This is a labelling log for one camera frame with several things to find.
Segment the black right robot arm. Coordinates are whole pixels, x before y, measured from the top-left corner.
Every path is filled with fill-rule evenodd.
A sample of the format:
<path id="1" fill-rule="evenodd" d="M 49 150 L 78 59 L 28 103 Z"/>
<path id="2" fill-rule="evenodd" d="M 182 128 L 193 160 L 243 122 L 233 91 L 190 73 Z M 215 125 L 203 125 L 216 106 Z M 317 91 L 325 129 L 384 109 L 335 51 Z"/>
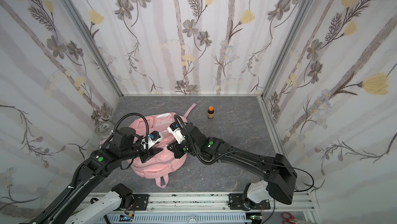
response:
<path id="1" fill-rule="evenodd" d="M 191 154 L 204 165 L 226 163 L 260 178 L 259 182 L 245 186 L 239 200 L 230 199 L 230 208 L 243 211 L 266 208 L 270 199 L 284 205 L 293 203 L 294 194 L 298 192 L 295 188 L 298 168 L 293 167 L 284 155 L 259 155 L 236 148 L 222 139 L 208 138 L 192 123 L 184 122 L 179 115 L 174 116 L 167 131 L 175 138 L 167 147 L 175 158 Z"/>

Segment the pink student backpack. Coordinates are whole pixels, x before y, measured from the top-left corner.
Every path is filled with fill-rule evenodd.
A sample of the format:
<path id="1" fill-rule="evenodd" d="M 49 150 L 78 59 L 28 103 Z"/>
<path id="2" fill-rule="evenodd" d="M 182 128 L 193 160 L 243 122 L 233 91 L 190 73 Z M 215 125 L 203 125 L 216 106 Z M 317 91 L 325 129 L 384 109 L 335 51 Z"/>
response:
<path id="1" fill-rule="evenodd" d="M 181 159 L 175 159 L 173 153 L 167 149 L 167 146 L 176 141 L 174 136 L 167 131 L 167 128 L 174 121 L 176 114 L 164 113 L 158 115 L 146 116 L 145 118 L 136 119 L 130 128 L 136 131 L 137 135 L 143 136 L 146 134 L 145 120 L 148 122 L 149 133 L 153 131 L 161 132 L 163 140 L 153 147 L 162 148 L 163 151 L 155 155 L 146 163 L 141 163 L 140 158 L 128 159 L 129 168 L 140 177 L 154 179 L 156 185 L 160 188 L 165 188 L 169 181 L 169 174 L 179 169 L 186 161 L 187 155 Z"/>

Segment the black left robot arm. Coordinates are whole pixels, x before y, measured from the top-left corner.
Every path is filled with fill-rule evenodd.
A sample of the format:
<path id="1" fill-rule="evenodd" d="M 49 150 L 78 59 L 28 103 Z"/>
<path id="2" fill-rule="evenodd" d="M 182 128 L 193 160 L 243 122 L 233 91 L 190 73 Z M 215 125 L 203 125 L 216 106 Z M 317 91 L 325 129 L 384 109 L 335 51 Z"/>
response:
<path id="1" fill-rule="evenodd" d="M 145 136 L 139 136 L 130 127 L 119 128 L 130 116 L 140 117 L 145 124 Z M 149 124 L 139 113 L 124 115 L 115 125 L 112 134 L 100 149 L 93 151 L 88 159 L 75 170 L 71 182 L 62 193 L 31 224 L 64 224 L 83 200 L 125 160 L 139 158 L 145 163 L 161 150 L 149 146 Z"/>

